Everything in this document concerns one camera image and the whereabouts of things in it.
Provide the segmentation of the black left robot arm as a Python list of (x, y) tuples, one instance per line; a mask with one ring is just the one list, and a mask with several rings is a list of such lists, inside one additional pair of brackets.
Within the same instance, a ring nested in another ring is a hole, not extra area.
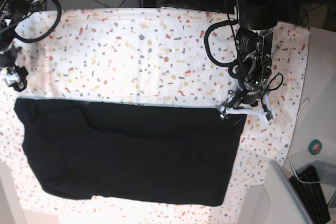
[[(278, 23), (277, 0), (236, 0), (237, 17), (212, 24), (204, 34), (204, 46), (209, 60), (216, 66), (227, 68), (236, 80), (236, 88), (227, 92), (227, 98), (217, 109), (222, 119), (231, 115), (256, 115), (266, 123), (273, 113), (268, 94), (274, 91), (271, 83), (273, 28)], [(211, 53), (209, 36), (222, 27), (232, 30), (236, 59), (219, 62)]]

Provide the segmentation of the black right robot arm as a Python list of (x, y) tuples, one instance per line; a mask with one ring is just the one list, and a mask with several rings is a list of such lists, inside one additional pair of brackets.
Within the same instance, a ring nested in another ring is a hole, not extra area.
[(15, 48), (13, 40), (18, 39), (27, 44), (39, 42), (54, 31), (61, 19), (61, 4), (58, 0), (50, 0), (57, 11), (52, 26), (37, 38), (26, 39), (19, 36), (15, 28), (34, 13), (31, 8), (33, 3), (37, 1), (39, 0), (1, 0), (1, 77), (8, 87), (17, 92), (22, 92), (27, 88), (28, 71), (25, 67), (19, 67), (15, 64), (18, 49)]

